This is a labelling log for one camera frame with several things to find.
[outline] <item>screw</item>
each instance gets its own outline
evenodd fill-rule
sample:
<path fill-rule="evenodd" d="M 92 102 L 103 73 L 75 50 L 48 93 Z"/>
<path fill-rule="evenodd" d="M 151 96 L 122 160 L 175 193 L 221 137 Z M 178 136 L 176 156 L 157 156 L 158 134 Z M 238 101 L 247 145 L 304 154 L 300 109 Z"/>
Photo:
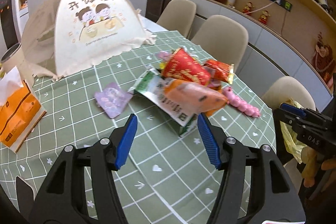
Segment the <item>screw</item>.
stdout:
<path fill-rule="evenodd" d="M 102 144 L 102 145 L 107 145 L 109 143 L 110 143 L 110 139 L 108 139 L 108 138 L 103 138 L 103 139 L 100 140 L 100 144 Z"/>
<path fill-rule="evenodd" d="M 233 138 L 233 137 L 228 137 L 226 139 L 226 142 L 229 143 L 229 144 L 235 144 L 236 143 L 236 139 Z"/>
<path fill-rule="evenodd" d="M 270 147 L 268 144 L 264 144 L 264 145 L 262 146 L 262 149 L 263 149 L 264 151 L 266 151 L 266 152 L 270 152 L 270 151 L 271 151 L 271 147 Z"/>
<path fill-rule="evenodd" d="M 71 152 L 74 147 L 72 145 L 67 145 L 64 149 L 65 152 Z"/>

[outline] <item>blue gripper pad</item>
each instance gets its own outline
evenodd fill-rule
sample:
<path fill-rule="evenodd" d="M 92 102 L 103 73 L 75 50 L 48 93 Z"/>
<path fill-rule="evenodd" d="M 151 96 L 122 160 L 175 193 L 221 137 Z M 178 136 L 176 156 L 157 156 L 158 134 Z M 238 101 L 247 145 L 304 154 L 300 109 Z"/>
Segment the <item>blue gripper pad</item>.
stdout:
<path fill-rule="evenodd" d="M 125 133 L 117 147 L 117 157 L 115 158 L 114 163 L 118 170 L 126 163 L 128 153 L 138 129 L 138 119 L 134 114 L 129 117 L 125 127 Z"/>
<path fill-rule="evenodd" d="M 280 105 L 280 109 L 288 111 L 288 112 L 294 114 L 295 116 L 300 117 L 301 119 L 304 119 L 306 117 L 306 113 L 303 109 L 291 106 L 291 105 L 286 104 L 286 103 L 282 103 Z"/>
<path fill-rule="evenodd" d="M 211 129 L 202 114 L 198 115 L 197 127 L 201 135 L 210 163 L 218 169 L 221 165 L 219 146 L 211 133 Z"/>

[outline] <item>red figurine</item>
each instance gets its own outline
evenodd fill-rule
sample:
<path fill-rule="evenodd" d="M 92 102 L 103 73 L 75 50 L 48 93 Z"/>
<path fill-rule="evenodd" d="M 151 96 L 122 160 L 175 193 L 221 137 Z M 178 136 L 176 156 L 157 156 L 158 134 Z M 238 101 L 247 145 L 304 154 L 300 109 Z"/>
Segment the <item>red figurine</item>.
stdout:
<path fill-rule="evenodd" d="M 270 14 L 268 13 L 267 10 L 263 11 L 261 16 L 259 17 L 259 22 L 261 22 L 262 24 L 264 25 L 267 25 L 267 20 L 268 20 L 268 17 L 270 16 Z"/>
<path fill-rule="evenodd" d="M 253 4 L 252 4 L 252 2 L 248 2 L 247 4 L 246 4 L 246 6 L 244 7 L 244 9 L 243 9 L 243 13 L 244 14 L 247 14 L 247 13 L 250 13 L 250 12 L 252 12 L 252 8 L 253 8 L 254 6 L 253 6 Z"/>

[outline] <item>white grid pattern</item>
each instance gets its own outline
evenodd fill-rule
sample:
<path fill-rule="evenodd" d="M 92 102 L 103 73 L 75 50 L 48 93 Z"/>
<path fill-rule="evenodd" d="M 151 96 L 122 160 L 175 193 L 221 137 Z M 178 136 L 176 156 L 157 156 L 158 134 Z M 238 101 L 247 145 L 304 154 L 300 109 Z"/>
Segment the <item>white grid pattern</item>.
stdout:
<path fill-rule="evenodd" d="M 145 58 L 145 57 L 147 57 L 147 56 L 152 56 L 152 57 L 155 58 L 155 61 L 153 60 L 153 62 L 151 62 L 151 63 L 158 63 L 159 60 L 155 57 L 154 53 L 155 53 L 155 52 L 158 52 L 158 51 L 160 51 L 160 50 L 162 50 L 162 46 L 165 46 L 165 45 L 167 45 L 167 46 L 168 46 L 170 49 L 172 49 L 172 50 L 173 50 L 173 49 L 176 49 L 177 47 L 186 47 L 186 46 L 187 46 L 187 47 L 190 47 L 190 48 L 193 49 L 193 51 L 192 51 L 191 53 L 198 54 L 199 56 L 202 56 L 202 57 L 203 57 L 203 58 L 199 58 L 201 61 L 210 58 L 210 56 L 207 55 L 207 54 L 201 49 L 200 46 L 196 46 L 196 45 L 192 44 L 191 42 L 189 42 L 188 40 L 186 40 L 184 37 L 182 37 L 181 35 L 179 35 L 178 32 L 176 32 L 176 31 L 163 32 L 163 33 L 157 33 L 157 34 L 158 34 L 159 36 L 164 36 L 163 38 L 158 38 L 158 40 L 157 40 L 157 45 L 155 45 L 155 46 L 148 46 L 148 47 L 142 47 L 142 48 L 141 48 L 141 49 L 145 49 L 145 51 L 146 51 L 148 54 L 138 55 L 138 54 L 137 54 L 137 50 L 132 50 L 131 52 L 134 54 L 134 57 L 132 57 L 132 58 L 126 58 L 126 59 L 124 59 L 123 56 L 120 55 L 121 61 L 119 61 L 119 62 L 113 62 L 113 58 L 112 58 L 112 59 L 111 59 L 111 61 L 112 61 L 111 63 L 110 63 L 109 60 L 108 60 L 108 61 L 104 61 L 104 62 L 106 63 L 106 65 L 103 65 L 103 66 L 100 66 L 100 67 L 94 66 L 93 70 L 94 70 L 94 72 L 95 72 L 95 76 L 96 76 L 96 78 L 97 78 L 97 82 L 95 82 L 95 83 L 91 83 L 91 84 L 85 85 L 85 79 L 84 79 L 84 76 L 83 76 L 83 72 L 80 72 L 80 73 L 75 74 L 75 75 L 79 75 L 79 74 L 80 74 L 80 75 L 82 76 L 82 79 L 83 79 L 83 85 L 84 85 L 84 86 L 81 87 L 81 88 L 78 88 L 78 89 L 75 89 L 75 90 L 69 90 L 69 88 L 68 88 L 69 86 L 68 86 L 68 85 L 69 85 L 70 83 L 68 83 L 68 78 L 69 78 L 69 77 L 72 77 L 72 76 L 74 76 L 74 75 L 71 75 L 71 76 L 69 76 L 69 77 L 67 77 L 67 78 L 65 78 L 65 79 L 60 80 L 60 81 L 65 81 L 65 82 L 66 82 L 66 86 L 67 86 L 67 93 L 66 93 L 66 94 L 68 95 L 68 103 L 69 103 L 69 107 L 64 108 L 64 109 L 62 109 L 62 110 L 58 110 L 57 112 L 53 112 L 53 113 L 51 113 L 51 114 L 47 114 L 47 115 L 46 115 L 46 117 L 51 116 L 51 117 L 53 118 L 53 130 L 52 130 L 52 131 L 49 131 L 49 132 L 46 132 L 46 133 L 42 133 L 42 134 L 41 134 L 40 123 L 38 124 L 38 131 L 39 131 L 39 134 L 38 134 L 37 136 L 29 137 L 29 138 L 25 141 L 25 144 L 27 145 L 27 148 L 26 148 L 26 150 L 27 150 L 27 156 L 24 157 L 23 159 L 18 160 L 18 154 L 17 154 L 17 155 L 16 155 L 16 160 L 12 160 L 12 161 L 10 161 L 10 160 L 9 160 L 9 150 L 1 144 L 1 160 L 2 160 L 2 161 L 1 161 L 1 168 L 2 168 L 2 171 L 3 171 L 3 176 L 6 177 L 6 176 L 5 176 L 5 171 L 4 171 L 4 170 L 7 170 L 7 169 L 8 169 L 8 170 L 11 172 L 11 170 L 10 170 L 10 168 L 9 168 L 9 165 L 10 165 L 10 164 L 13 164 L 13 163 L 16 164 L 16 169 L 18 170 L 19 174 L 21 175 L 20 167 L 19 167 L 19 166 L 21 165 L 20 162 L 21 162 L 22 160 L 25 160 L 26 165 L 28 166 L 29 171 L 30 171 L 30 173 L 31 173 L 31 177 L 26 178 L 26 180 L 28 180 L 28 181 L 31 181 L 31 180 L 32 180 L 32 182 L 33 182 L 35 188 L 39 188 L 39 185 L 40 185 L 40 184 L 37 186 L 36 183 L 35 183 L 35 180 L 36 180 L 36 179 L 43 179 L 43 178 L 46 176 L 46 174 L 47 174 L 47 170 L 49 170 L 49 168 L 50 168 L 50 166 L 46 163 L 45 158 L 44 158 L 44 161 L 43 161 L 43 159 L 41 158 L 41 152 L 42 152 L 41 137 L 46 137 L 46 136 L 48 136 L 49 134 L 54 134 L 54 135 L 55 135 L 55 148 L 53 148 L 53 149 L 51 149 L 51 150 L 44 151 L 43 154 L 48 154 L 48 155 L 50 155 L 51 153 L 55 153 L 56 156 L 57 156 L 57 155 L 58 155 L 57 150 L 60 150 L 61 148 L 63 148 L 63 147 L 65 146 L 64 144 L 61 145 L 61 146 L 57 146 L 57 139 L 58 139 L 58 138 L 57 138 L 57 134 L 56 134 L 57 131 L 59 131 L 59 130 L 61 130 L 61 129 L 64 129 L 64 128 L 66 128 L 66 127 L 68 127 L 68 126 L 65 126 L 65 127 L 61 127 L 61 128 L 56 129 L 56 126 L 55 126 L 55 114 L 57 114 L 57 113 L 61 113 L 61 112 L 63 112 L 64 110 L 69 110 L 69 111 L 70 111 L 70 116 L 71 116 L 71 121 L 72 121 L 72 122 L 71 122 L 71 126 L 72 126 L 72 129 L 73 129 L 73 135 L 74 135 L 73 137 L 74 137 L 74 141 L 69 142 L 68 144 L 73 144 L 73 145 L 75 145 L 75 146 L 77 146 L 77 147 L 78 147 L 78 142 L 83 141 L 83 140 L 90 139 L 90 138 L 92 138 L 92 137 L 94 137 L 94 136 L 96 136 L 96 140 L 97 140 L 97 139 L 100 139 L 100 138 L 101 138 L 100 135 L 99 135 L 100 133 L 105 133 L 107 130 L 110 130 L 110 132 L 111 132 L 111 131 L 113 130 L 113 128 L 117 127 L 117 123 L 118 123 L 118 122 L 124 122 L 124 120 L 126 121 L 126 119 L 128 118 L 128 116 L 127 116 L 127 117 L 122 117 L 122 118 L 120 118 L 120 119 L 118 119 L 118 120 L 113 119 L 113 126 L 108 127 L 108 128 L 105 128 L 105 129 L 102 130 L 102 131 L 98 131 L 97 126 L 96 126 L 96 123 L 95 123 L 95 117 L 99 117 L 100 115 L 103 115 L 103 114 L 102 114 L 102 113 L 93 114 L 93 111 L 92 111 L 92 109 L 91 109 L 91 105 L 90 105 L 90 101 L 92 101 L 93 99 L 89 99 L 88 92 L 87 92 L 87 88 L 88 88 L 90 85 L 98 84 L 99 87 L 100 87 L 100 90 L 102 90 L 100 80 L 103 79 L 103 78 L 106 78 L 106 77 L 110 77 L 110 76 L 112 76 L 113 79 L 115 80 L 115 82 L 116 82 L 118 85 L 120 85 L 121 87 L 122 87 L 122 85 L 124 85 L 124 84 L 128 84 L 128 83 L 134 82 L 134 81 L 136 80 L 137 77 L 136 77 L 135 74 L 132 72 L 132 70 L 135 69 L 135 68 L 140 68 L 140 67 L 142 67 L 143 65 L 145 65 L 145 63 L 143 62 L 143 58 Z M 166 43 L 164 43 L 164 44 L 159 44 L 159 43 L 158 43 L 159 41 L 163 41 L 163 40 L 165 40 Z M 130 61 L 130 60 L 133 60 L 133 59 L 138 59 L 139 61 L 141 61 L 142 64 L 139 65 L 139 66 L 130 68 L 130 66 L 128 65 L 128 62 L 127 62 L 127 61 Z M 126 67 L 127 67 L 127 69 L 125 69 L 125 70 L 121 70 L 121 71 L 113 72 L 113 67 L 114 67 L 116 64 L 118 64 L 118 63 L 125 64 Z M 111 74 L 109 74 L 109 75 L 105 75 L 105 76 L 103 76 L 103 77 L 99 77 L 99 74 L 98 74 L 98 72 L 97 72 L 97 69 L 101 69 L 101 68 L 104 68 L 104 67 L 108 67 L 108 68 L 110 69 Z M 129 71 L 129 72 L 131 73 L 131 75 L 133 76 L 133 80 L 128 81 L 128 82 L 125 82 L 125 83 L 118 83 L 118 80 L 117 80 L 116 75 L 118 75 L 118 74 L 122 74 L 123 72 L 127 72 L 127 71 Z M 237 78 L 235 78 L 235 83 L 241 88 L 241 90 L 240 90 L 240 92 L 239 92 L 239 93 L 241 93 L 241 92 L 245 91 L 247 87 L 246 87 L 246 85 L 244 85 L 244 83 L 241 82 L 241 81 L 240 81 L 240 84 L 241 84 L 241 85 L 240 85 L 240 84 L 239 84 L 239 81 L 240 81 L 240 80 L 237 80 Z M 44 81 L 44 77 L 43 77 L 43 78 L 42 78 L 42 83 L 40 83 L 40 81 L 38 81 L 37 84 L 35 84 L 34 86 L 36 87 L 36 86 L 41 85 L 41 86 L 38 88 L 38 90 L 37 90 L 37 91 L 38 91 L 38 94 L 39 94 L 39 96 L 40 96 L 40 99 L 42 98 L 41 96 L 44 95 L 44 92 L 48 91 L 48 88 L 49 88 L 49 89 L 51 88 L 51 90 L 52 90 L 52 97 L 53 97 L 53 98 L 52 98 L 52 99 L 49 99 L 49 100 L 46 100 L 46 101 L 43 101 L 43 104 L 46 103 L 46 102 L 52 101 L 52 107 L 54 108 L 54 101 L 55 101 L 55 99 L 58 99 L 58 98 L 61 97 L 63 94 L 54 97 L 54 88 L 53 88 L 54 83 L 50 83 L 50 81 L 47 81 L 47 85 L 43 86 L 44 83 L 45 83 L 45 81 Z M 76 92 L 77 90 L 81 90 L 81 89 L 84 89 L 84 91 L 85 91 L 86 100 L 84 100 L 83 102 L 81 102 L 81 103 L 79 103 L 79 104 L 71 105 L 71 103 L 70 103 L 70 93 Z M 253 101 L 253 102 L 256 102 L 257 104 L 259 104 L 256 100 L 254 100 L 255 97 L 256 97 L 256 95 L 251 96 L 251 100 L 250 100 L 250 102 Z M 85 118 L 85 119 L 83 119 L 83 120 L 81 120 L 81 121 L 79 121 L 79 122 L 75 122 L 75 123 L 74 123 L 74 122 L 73 122 L 73 119 L 72 119 L 72 116 L 73 116 L 73 115 L 72 115 L 72 112 L 71 112 L 71 108 L 73 108 L 73 107 L 75 107 L 75 106 L 77 106 L 77 105 L 83 104 L 83 103 L 86 103 L 86 104 L 88 105 L 88 108 L 89 108 L 89 111 L 90 111 L 90 117 Z M 135 112 L 135 111 L 134 111 L 134 108 L 133 108 L 133 106 L 132 106 L 132 101 L 128 104 L 128 106 L 129 106 L 129 108 L 131 109 L 131 112 L 132 112 L 132 113 L 136 113 L 137 115 L 142 114 L 142 113 L 144 113 L 144 112 L 150 110 L 150 109 L 153 107 L 153 106 L 150 106 L 150 107 L 147 107 L 147 108 L 145 108 L 145 109 L 142 109 L 142 110 L 140 110 L 140 111 L 138 111 L 138 112 Z M 263 111 L 264 108 L 266 107 L 266 105 L 263 104 L 262 106 L 260 105 L 260 107 L 261 107 L 261 111 Z M 232 120 L 231 124 L 230 124 L 229 126 L 225 127 L 225 128 L 220 124 L 220 122 L 219 122 L 217 119 L 214 118 L 214 116 L 215 116 L 216 114 L 218 114 L 219 112 L 223 112 L 223 111 L 224 111 L 224 113 L 226 114 L 226 116 L 228 116 L 229 119 Z M 259 141 L 258 141 L 258 142 L 255 142 L 255 141 L 254 141 L 253 139 L 251 139 L 250 136 L 247 134 L 248 131 L 249 131 L 249 129 L 250 129 L 252 126 L 254 126 L 254 123 L 255 123 L 256 119 L 253 119 L 253 120 L 248 119 L 248 120 L 250 121 L 251 124 L 250 124 L 248 130 L 245 131 L 245 134 L 244 134 L 244 136 L 241 138 L 240 141 L 242 141 L 242 142 L 244 143 L 244 138 L 247 136 L 250 140 L 252 140 L 252 141 L 255 143 L 255 146 L 257 146 L 257 145 L 259 144 L 259 142 L 262 140 L 262 138 L 265 137 L 266 140 L 269 142 L 269 144 L 273 147 L 273 149 L 275 149 L 275 146 L 274 146 L 274 144 L 273 144 L 274 141 L 275 141 L 275 135 L 274 135 L 274 137 L 273 137 L 272 142 L 270 142 L 270 141 L 267 139 L 267 137 L 265 136 L 265 132 L 266 132 L 266 130 L 268 130 L 268 131 L 273 131 L 273 132 L 274 132 L 274 130 L 272 129 L 272 127 L 269 126 L 270 122 L 273 120 L 273 119 L 272 119 L 272 115 L 270 115 L 269 113 L 267 113 L 267 114 L 268 114 L 270 117 L 269 117 L 269 120 L 268 120 L 268 121 L 263 120 L 263 121 L 265 122 L 265 126 L 264 126 L 264 128 L 262 128 L 263 131 L 259 130 L 259 131 L 261 132 L 261 136 L 260 136 Z M 222 127 L 222 128 L 224 129 L 224 131 L 225 131 L 226 133 L 228 133 L 228 130 L 230 129 L 231 125 L 233 125 L 233 124 L 237 124 L 237 125 L 244 131 L 244 129 L 243 129 L 243 128 L 236 122 L 237 119 L 238 119 L 240 116 L 241 116 L 241 114 L 238 114 L 236 117 L 233 117 L 232 115 L 230 115 L 229 112 L 226 111 L 226 108 L 224 108 L 224 109 L 221 109 L 221 110 L 217 111 L 217 112 L 211 117 L 210 120 L 214 120 L 220 127 Z M 78 139 L 76 139 L 75 125 L 78 124 L 78 123 L 80 123 L 80 122 L 87 121 L 87 120 L 92 120 L 92 123 L 93 123 L 95 132 L 92 133 L 92 134 L 90 134 L 90 135 L 88 135 L 88 136 L 85 136 L 84 138 L 78 138 Z M 131 162 L 132 162 L 133 165 L 136 167 L 136 169 L 133 170 L 133 171 L 131 171 L 131 172 L 128 173 L 128 174 L 123 175 L 123 176 L 119 176 L 118 173 L 115 173 L 116 176 L 117 176 L 117 178 L 115 179 L 115 181 L 120 181 L 120 182 L 121 182 L 123 188 L 125 189 L 125 191 L 126 191 L 127 194 L 129 195 L 129 197 L 132 199 L 132 202 L 129 203 L 129 204 L 124 205 L 123 208 L 128 208 L 128 207 L 136 206 L 136 207 L 142 212 L 142 214 L 144 215 L 145 219 L 147 219 L 147 221 L 149 221 L 150 223 L 157 223 L 157 222 L 160 222 L 161 220 L 163 220 L 163 219 L 165 219 L 165 218 L 171 216 L 172 214 L 173 214 L 177 219 L 179 219 L 182 223 L 187 223 L 187 222 L 193 220 L 194 218 L 196 218 L 197 216 L 199 216 L 200 214 L 202 214 L 204 211 L 205 211 L 205 212 L 208 212 L 208 214 L 209 214 L 209 212 L 211 211 L 211 208 L 209 208 L 209 206 L 211 206 L 211 205 L 213 204 L 213 202 L 214 202 L 215 199 L 213 199 L 213 200 L 212 200 L 211 202 L 209 202 L 209 203 L 204 203 L 204 202 L 202 202 L 202 200 L 197 196 L 197 194 L 195 193 L 195 191 L 198 190 L 199 188 L 201 188 L 201 187 L 203 186 L 203 184 L 204 184 L 209 178 L 211 178 L 211 179 L 218 185 L 218 187 L 219 187 L 219 185 L 220 185 L 220 182 L 219 182 L 218 180 L 216 180 L 215 177 L 214 177 L 214 172 L 215 172 L 215 170 L 213 170 L 213 171 L 209 171 L 209 170 L 205 167 L 205 165 L 204 165 L 204 164 L 200 161 L 200 159 L 199 159 L 199 156 L 202 155 L 203 153 L 205 153 L 205 149 L 203 149 L 203 150 L 202 150 L 201 152 L 199 152 L 199 153 L 194 153 L 194 152 L 189 148 L 189 146 L 186 144 L 186 142 L 185 142 L 186 138 L 188 138 L 191 134 L 194 134 L 197 130 L 196 130 L 196 129 L 195 129 L 195 130 L 192 130 L 192 131 L 189 132 L 188 134 L 184 135 L 182 138 L 178 138 L 178 137 L 177 137 L 177 139 L 176 139 L 175 142 L 173 142 L 173 143 L 170 144 L 170 145 L 167 145 L 164 149 L 161 149 L 161 150 L 160 150 L 159 147 L 155 144 L 154 140 L 151 138 L 151 136 L 150 136 L 149 133 L 151 133 L 153 130 L 155 130 L 156 128 L 158 128 L 158 127 L 160 127 L 160 126 L 162 126 L 162 125 L 164 125 L 164 124 L 167 124 L 167 125 L 172 129 L 172 131 L 174 132 L 174 129 L 172 128 L 172 126 L 171 126 L 171 124 L 170 124 L 171 119 L 169 119 L 169 120 L 167 120 L 167 121 L 164 121 L 164 122 L 162 122 L 162 123 L 160 123 L 160 124 L 158 124 L 158 125 L 156 125 L 156 126 L 150 128 L 150 129 L 148 129 L 148 130 L 146 130 L 146 128 L 145 128 L 145 126 L 144 126 L 144 124 L 143 124 L 143 123 L 146 122 L 146 121 L 142 121 L 142 120 L 140 120 L 140 119 L 138 119 L 138 120 L 139 120 L 139 125 L 141 126 L 141 128 L 142 128 L 142 130 L 143 130 L 144 132 L 138 134 L 138 135 L 135 137 L 135 139 L 136 139 L 136 138 L 139 138 L 140 136 L 145 136 L 145 137 L 147 137 L 147 138 L 150 140 L 150 142 L 153 144 L 153 146 L 155 147 L 155 149 L 157 150 L 157 152 L 154 153 L 153 155 L 151 155 L 150 157 L 148 157 L 147 159 L 142 160 L 142 161 L 140 161 L 140 162 L 138 162 L 138 163 L 134 160 L 134 158 L 132 157 L 132 154 L 130 153 L 129 158 L 131 159 Z M 29 153 L 28 153 L 28 143 L 29 143 L 30 141 L 33 141 L 34 139 L 37 139 L 37 138 L 38 138 L 38 140 L 39 140 L 39 146 L 40 146 L 40 147 L 39 147 L 39 148 L 40 148 L 39 153 L 34 153 L 34 155 L 29 155 Z M 174 146 L 176 143 L 179 143 L 179 142 L 185 147 L 185 149 L 186 149 L 189 153 L 191 153 L 191 155 L 192 155 L 193 158 L 192 158 L 191 160 L 189 160 L 186 164 L 184 164 L 182 167 L 180 167 L 180 168 L 178 168 L 178 169 L 175 170 L 175 169 L 172 167 L 172 165 L 170 164 L 170 162 L 165 158 L 165 156 L 164 156 L 162 153 L 163 153 L 164 151 L 168 150 L 169 148 L 171 148 L 172 146 Z M 2 155 L 2 154 L 3 154 L 3 150 L 4 150 L 4 149 L 7 149 L 7 150 L 8 150 L 8 160 L 7 160 L 7 161 L 6 161 L 6 160 L 3 160 L 3 155 Z M 36 157 L 36 156 L 38 156 L 39 161 L 42 163 L 42 166 L 43 166 L 43 169 L 44 169 L 43 175 L 33 176 L 33 173 L 32 173 L 32 171 L 31 171 L 30 164 L 32 164 L 32 162 L 30 163 L 29 160 L 30 160 L 30 159 L 33 159 L 33 158 Z M 167 177 L 161 179 L 159 182 L 157 182 L 157 183 L 151 185 L 151 183 L 149 182 L 149 180 L 148 180 L 148 178 L 147 178 L 148 174 L 145 174 L 145 173 L 142 171 L 141 166 L 142 166 L 143 164 L 145 164 L 146 162 L 150 161 L 151 159 L 153 159 L 153 158 L 156 157 L 156 156 L 160 156 L 160 157 L 163 158 L 163 160 L 165 161 L 165 163 L 166 163 L 166 164 L 169 166 L 169 168 L 171 169 L 171 172 L 172 172 L 172 173 L 171 173 L 170 175 L 168 175 Z M 184 169 L 186 166 L 188 166 L 190 163 L 192 163 L 192 162 L 194 162 L 194 161 L 197 162 L 197 163 L 199 164 L 200 168 L 201 168 L 202 170 L 205 170 L 205 171 L 207 172 L 208 175 L 207 175 L 207 177 L 206 177 L 205 179 L 203 179 L 203 180 L 202 180 L 196 187 L 191 188 L 191 187 L 189 187 L 189 186 L 187 185 L 186 182 L 184 182 L 184 180 L 181 178 L 181 176 L 178 174 L 178 172 L 179 172 L 180 170 Z M 87 174 L 88 174 L 89 178 L 91 179 L 89 170 L 86 169 L 86 171 L 87 171 Z M 152 193 L 146 195 L 146 196 L 143 197 L 143 198 L 137 199 L 137 200 L 135 200 L 135 199 L 133 198 L 133 196 L 132 196 L 132 194 L 130 193 L 129 189 L 127 188 L 127 186 L 126 186 L 125 183 L 123 182 L 123 179 L 125 179 L 126 177 L 129 177 L 129 176 L 131 176 L 131 175 L 133 175 L 133 174 L 136 174 L 136 173 L 141 173 L 141 174 L 142 174 L 143 179 L 144 179 L 145 182 L 146 182 L 146 185 L 150 186 L 150 188 L 151 188 L 151 190 L 152 190 Z M 164 198 L 164 197 L 163 197 L 163 196 L 162 196 L 162 195 L 155 189 L 155 187 L 157 187 L 157 186 L 160 185 L 161 183 L 163 183 L 163 182 L 169 180 L 172 176 L 177 176 L 177 177 L 179 178 L 179 180 L 181 181 L 181 183 L 188 189 L 189 192 L 188 192 L 187 194 L 185 194 L 183 197 L 181 197 L 179 200 L 175 201 L 175 202 L 172 203 L 172 204 L 169 204 L 169 203 L 167 202 L 167 200 L 165 200 L 165 198 Z M 10 190 L 9 190 L 9 187 L 8 187 L 8 183 L 12 183 L 12 184 L 14 184 L 14 188 L 15 188 L 14 178 L 13 178 L 12 174 L 11 174 L 11 180 L 7 180 L 7 178 L 6 178 L 5 180 L 0 180 L 0 183 L 1 183 L 2 185 L 4 185 L 4 183 L 6 184 L 6 189 L 8 190 L 8 193 L 7 193 L 7 194 L 9 195 L 9 197 L 10 197 L 10 199 L 13 201 L 13 203 L 14 203 L 15 205 L 17 205 L 17 202 L 15 203 L 15 200 L 16 200 L 16 199 L 15 199 L 16 194 L 15 194 L 14 197 L 12 197 L 12 196 L 11 196 L 12 191 L 10 191 Z M 249 190 L 249 183 L 248 183 L 248 181 L 245 181 L 245 183 L 248 185 L 248 188 L 245 189 L 244 193 L 247 192 L 247 190 Z M 86 189 L 86 192 L 87 192 L 87 193 L 92 192 L 92 188 L 88 188 L 88 189 Z M 150 216 L 146 215 L 146 213 L 144 212 L 144 210 L 141 208 L 141 206 L 140 206 L 138 203 L 143 202 L 144 200 L 146 200 L 146 199 L 148 199 L 148 198 L 151 198 L 151 197 L 153 197 L 154 195 L 159 197 L 159 199 L 161 200 L 161 202 L 162 202 L 162 203 L 163 203 L 163 204 L 170 210 L 170 213 L 167 213 L 166 215 L 160 217 L 159 219 L 156 219 L 156 220 L 153 220 L 153 219 L 152 219 L 152 220 L 150 220 Z M 191 217 L 191 218 L 185 220 L 185 219 L 183 219 L 183 218 L 177 213 L 177 211 L 176 211 L 173 207 L 175 207 L 177 204 L 179 204 L 180 202 L 182 202 L 183 200 L 185 200 L 185 198 L 187 198 L 187 197 L 190 196 L 190 195 L 193 195 L 194 198 L 197 199 L 197 200 L 200 202 L 200 204 L 203 206 L 203 208 L 200 209 L 200 211 L 199 211 L 197 214 L 195 214 L 193 217 Z"/>

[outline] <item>food cover tent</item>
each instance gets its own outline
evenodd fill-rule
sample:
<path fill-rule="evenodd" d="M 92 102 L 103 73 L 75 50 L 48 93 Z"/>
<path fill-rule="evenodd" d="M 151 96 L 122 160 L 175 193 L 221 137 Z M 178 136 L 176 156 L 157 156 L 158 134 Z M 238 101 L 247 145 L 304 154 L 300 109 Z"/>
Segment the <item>food cover tent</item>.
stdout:
<path fill-rule="evenodd" d="M 29 17 L 21 44 L 34 75 L 58 80 L 154 37 L 129 0 L 47 0 Z"/>

